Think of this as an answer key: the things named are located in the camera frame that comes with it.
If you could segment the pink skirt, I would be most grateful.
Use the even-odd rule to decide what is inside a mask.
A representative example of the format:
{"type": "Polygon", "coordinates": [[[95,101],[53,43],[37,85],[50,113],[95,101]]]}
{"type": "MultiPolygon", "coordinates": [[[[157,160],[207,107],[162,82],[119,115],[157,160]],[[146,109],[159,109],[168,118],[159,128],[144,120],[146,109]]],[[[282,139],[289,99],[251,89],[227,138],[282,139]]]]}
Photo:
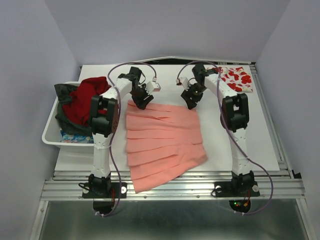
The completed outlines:
{"type": "Polygon", "coordinates": [[[196,110],[150,103],[146,109],[128,101],[127,163],[134,191],[159,187],[208,159],[196,110]]]}

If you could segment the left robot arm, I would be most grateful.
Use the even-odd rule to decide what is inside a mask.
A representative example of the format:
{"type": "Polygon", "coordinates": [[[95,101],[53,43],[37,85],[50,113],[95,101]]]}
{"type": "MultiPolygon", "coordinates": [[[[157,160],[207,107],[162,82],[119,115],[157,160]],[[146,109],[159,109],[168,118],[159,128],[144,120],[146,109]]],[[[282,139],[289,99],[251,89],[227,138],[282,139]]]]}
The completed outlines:
{"type": "Polygon", "coordinates": [[[109,163],[112,140],[118,128],[122,99],[130,94],[140,110],[145,110],[152,92],[160,86],[155,81],[140,82],[143,72],[132,66],[128,73],[121,73],[112,87],[91,98],[89,126],[93,137],[93,167],[88,177],[87,191],[99,197],[111,193],[111,169],[109,163]]]}

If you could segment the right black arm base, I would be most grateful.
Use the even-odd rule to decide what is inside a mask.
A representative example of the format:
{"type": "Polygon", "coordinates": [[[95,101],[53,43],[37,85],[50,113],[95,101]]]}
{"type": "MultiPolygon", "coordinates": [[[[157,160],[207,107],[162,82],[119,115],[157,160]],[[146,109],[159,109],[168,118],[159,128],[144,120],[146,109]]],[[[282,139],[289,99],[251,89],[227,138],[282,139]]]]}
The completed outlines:
{"type": "Polygon", "coordinates": [[[216,181],[211,195],[216,198],[241,198],[259,197],[261,194],[257,182],[234,185],[230,181],[216,181]]]}

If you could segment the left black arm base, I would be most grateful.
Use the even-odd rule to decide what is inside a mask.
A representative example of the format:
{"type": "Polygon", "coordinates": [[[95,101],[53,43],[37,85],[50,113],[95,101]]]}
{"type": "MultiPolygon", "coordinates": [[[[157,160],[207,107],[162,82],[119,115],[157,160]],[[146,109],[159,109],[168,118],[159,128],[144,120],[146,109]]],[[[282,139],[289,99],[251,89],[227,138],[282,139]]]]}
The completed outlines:
{"type": "Polygon", "coordinates": [[[120,182],[111,182],[111,185],[108,188],[108,190],[91,190],[88,182],[80,182],[78,186],[82,189],[83,199],[125,199],[127,197],[128,184],[126,182],[122,182],[121,184],[120,182]]]}

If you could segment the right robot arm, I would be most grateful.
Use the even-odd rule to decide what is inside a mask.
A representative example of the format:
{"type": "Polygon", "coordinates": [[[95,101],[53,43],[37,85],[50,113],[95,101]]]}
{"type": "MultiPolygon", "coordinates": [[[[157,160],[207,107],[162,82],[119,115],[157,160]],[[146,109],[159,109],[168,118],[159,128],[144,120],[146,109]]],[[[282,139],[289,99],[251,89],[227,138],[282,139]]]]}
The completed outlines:
{"type": "Polygon", "coordinates": [[[225,129],[231,149],[231,180],[216,181],[212,196],[216,198],[242,197],[251,194],[256,185],[252,165],[246,155],[246,129],[250,120],[249,99],[245,93],[233,90],[221,78],[221,70],[214,65],[206,69],[203,61],[193,61],[194,78],[177,78],[184,90],[181,97],[188,109],[193,109],[202,99],[204,91],[210,90],[218,100],[220,122],[225,129]]]}

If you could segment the red poppy print skirt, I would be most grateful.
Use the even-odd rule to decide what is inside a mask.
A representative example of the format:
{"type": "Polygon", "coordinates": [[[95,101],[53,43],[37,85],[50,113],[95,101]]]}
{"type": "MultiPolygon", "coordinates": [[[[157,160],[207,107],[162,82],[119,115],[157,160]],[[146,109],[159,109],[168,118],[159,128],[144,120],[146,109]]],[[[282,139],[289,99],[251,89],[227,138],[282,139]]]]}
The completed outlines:
{"type": "Polygon", "coordinates": [[[243,67],[219,66],[220,77],[231,89],[239,93],[252,93],[253,81],[251,75],[243,67]]]}

